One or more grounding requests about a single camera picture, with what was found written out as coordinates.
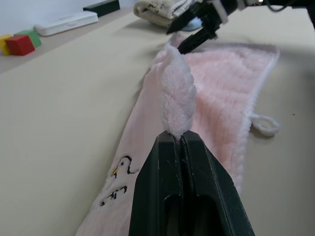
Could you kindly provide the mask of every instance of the towel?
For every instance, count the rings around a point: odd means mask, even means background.
[[[176,137],[187,129],[198,133],[240,191],[248,133],[260,118],[255,101],[279,53],[269,45],[207,42],[181,55],[182,40],[174,35],[154,59],[105,186],[77,236],[128,235],[137,175],[164,130]]]
[[[168,27],[192,3],[194,0],[140,0],[134,5],[133,12],[142,19]]]

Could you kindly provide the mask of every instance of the beige table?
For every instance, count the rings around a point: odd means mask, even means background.
[[[256,110],[282,125],[250,134],[242,200],[257,236],[314,232],[315,33],[304,10],[247,9],[221,41],[279,45]],[[0,57],[0,235],[72,236],[103,185],[142,76],[168,37],[118,12]]]

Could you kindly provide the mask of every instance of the robotic arm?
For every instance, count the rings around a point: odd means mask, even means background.
[[[196,34],[185,39],[178,50],[182,54],[190,53],[208,39],[217,38],[216,31],[221,24],[228,22],[228,15],[236,9],[243,10],[248,6],[258,3],[258,0],[200,0],[192,4],[189,9],[173,21],[167,34],[180,31],[193,18],[198,17],[202,21],[202,29]],[[315,24],[315,0],[263,0],[260,5],[267,5],[271,11],[279,12],[292,7],[306,7],[310,19]],[[282,8],[274,9],[272,5],[280,5]]]

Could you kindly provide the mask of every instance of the beige cloth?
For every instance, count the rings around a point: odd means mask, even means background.
[[[168,27],[192,3],[194,0],[140,0],[134,5],[133,12],[142,19]]]

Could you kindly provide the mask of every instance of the white container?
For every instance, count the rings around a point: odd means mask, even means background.
[[[82,11],[59,19],[36,24],[35,30],[42,36],[49,36],[95,22],[98,22],[98,17],[95,12]]]

